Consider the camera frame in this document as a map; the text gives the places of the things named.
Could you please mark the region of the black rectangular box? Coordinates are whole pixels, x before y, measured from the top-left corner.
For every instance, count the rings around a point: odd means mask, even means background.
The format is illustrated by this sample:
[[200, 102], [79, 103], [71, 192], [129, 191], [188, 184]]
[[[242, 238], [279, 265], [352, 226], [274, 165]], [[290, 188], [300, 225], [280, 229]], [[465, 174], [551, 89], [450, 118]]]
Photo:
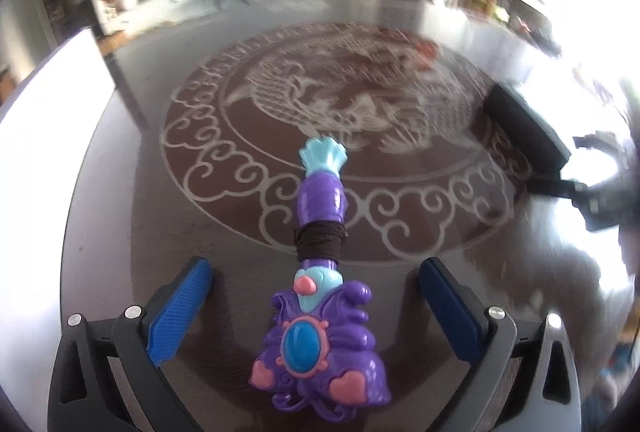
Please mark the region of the black rectangular box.
[[523, 153], [537, 175], [560, 177], [572, 152], [511, 85], [492, 85], [484, 99], [483, 109]]

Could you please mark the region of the purple toy wand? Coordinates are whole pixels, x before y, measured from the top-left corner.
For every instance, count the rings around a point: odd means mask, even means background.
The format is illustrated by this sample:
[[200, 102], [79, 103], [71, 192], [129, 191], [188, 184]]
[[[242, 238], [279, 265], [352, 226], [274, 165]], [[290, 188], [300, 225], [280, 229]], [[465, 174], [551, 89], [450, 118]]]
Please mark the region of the purple toy wand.
[[388, 404], [390, 389], [366, 326], [371, 289], [338, 269], [347, 237], [346, 149], [331, 137], [310, 138], [299, 158], [305, 176], [296, 200], [298, 267], [290, 288], [273, 294], [272, 326], [248, 382], [270, 393], [281, 412], [310, 408], [343, 423], [361, 408]]

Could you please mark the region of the white storage bin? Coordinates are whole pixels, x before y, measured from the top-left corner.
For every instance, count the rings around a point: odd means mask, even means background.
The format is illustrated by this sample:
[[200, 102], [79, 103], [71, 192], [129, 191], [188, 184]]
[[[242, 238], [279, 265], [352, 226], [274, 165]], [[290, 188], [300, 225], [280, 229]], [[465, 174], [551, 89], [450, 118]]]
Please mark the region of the white storage bin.
[[68, 213], [114, 90], [85, 28], [1, 109], [1, 389], [32, 431], [47, 427]]

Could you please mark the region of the cardboard box on floor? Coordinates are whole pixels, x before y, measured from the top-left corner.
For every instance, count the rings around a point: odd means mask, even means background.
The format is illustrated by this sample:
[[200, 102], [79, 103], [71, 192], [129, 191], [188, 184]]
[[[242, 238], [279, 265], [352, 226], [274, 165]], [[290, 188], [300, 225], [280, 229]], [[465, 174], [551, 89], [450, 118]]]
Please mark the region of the cardboard box on floor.
[[120, 48], [125, 47], [129, 43], [129, 36], [125, 31], [116, 31], [110, 35], [103, 36], [98, 40], [99, 51], [103, 58], [114, 54]]

